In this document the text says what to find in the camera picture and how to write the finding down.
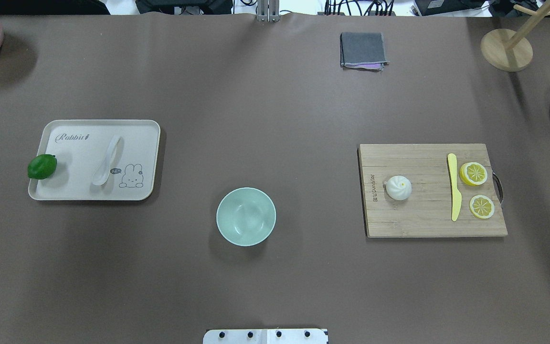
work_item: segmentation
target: lemon slice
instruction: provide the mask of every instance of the lemon slice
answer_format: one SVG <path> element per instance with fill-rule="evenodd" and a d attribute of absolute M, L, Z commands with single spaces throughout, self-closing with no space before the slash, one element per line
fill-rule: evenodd
<path fill-rule="evenodd" d="M 470 200 L 470 212 L 478 218 L 491 218 L 496 207 L 491 199 L 478 194 Z"/>
<path fill-rule="evenodd" d="M 460 178 L 467 185 L 481 185 L 487 181 L 487 170 L 478 162 L 467 162 L 460 167 Z"/>

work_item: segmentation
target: wooden stand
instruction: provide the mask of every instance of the wooden stand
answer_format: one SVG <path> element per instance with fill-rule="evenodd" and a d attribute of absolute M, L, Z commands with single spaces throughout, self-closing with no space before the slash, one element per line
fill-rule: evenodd
<path fill-rule="evenodd" d="M 489 31 L 481 40 L 483 57 L 496 68 L 507 72 L 518 72 L 527 67 L 532 61 L 532 45 L 526 35 L 547 15 L 550 15 L 550 0 L 547 0 L 538 11 L 520 10 L 519 5 L 514 8 L 532 15 L 523 24 L 519 31 L 496 29 Z"/>

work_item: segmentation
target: knife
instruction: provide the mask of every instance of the knife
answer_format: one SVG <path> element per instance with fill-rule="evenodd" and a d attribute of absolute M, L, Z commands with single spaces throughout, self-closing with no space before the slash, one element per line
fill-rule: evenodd
<path fill-rule="evenodd" d="M 453 153 L 447 154 L 447 165 L 451 180 L 451 220 L 456 221 L 462 207 L 462 193 L 458 190 L 458 157 Z"/>

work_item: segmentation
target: light green bowl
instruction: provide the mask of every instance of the light green bowl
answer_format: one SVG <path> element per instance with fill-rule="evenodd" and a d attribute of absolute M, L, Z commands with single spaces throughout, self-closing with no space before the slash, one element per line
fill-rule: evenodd
<path fill-rule="evenodd" d="M 216 223 L 226 240 L 238 246 L 252 246 L 266 239 L 275 227 L 275 204 L 253 187 L 232 190 L 224 196 Z"/>

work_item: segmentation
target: gray towel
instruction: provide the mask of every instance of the gray towel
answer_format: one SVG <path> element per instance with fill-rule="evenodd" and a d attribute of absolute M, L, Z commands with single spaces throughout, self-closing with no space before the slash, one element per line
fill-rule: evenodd
<path fill-rule="evenodd" d="M 382 70 L 389 63 L 381 33 L 343 32 L 340 39 L 341 67 Z"/>

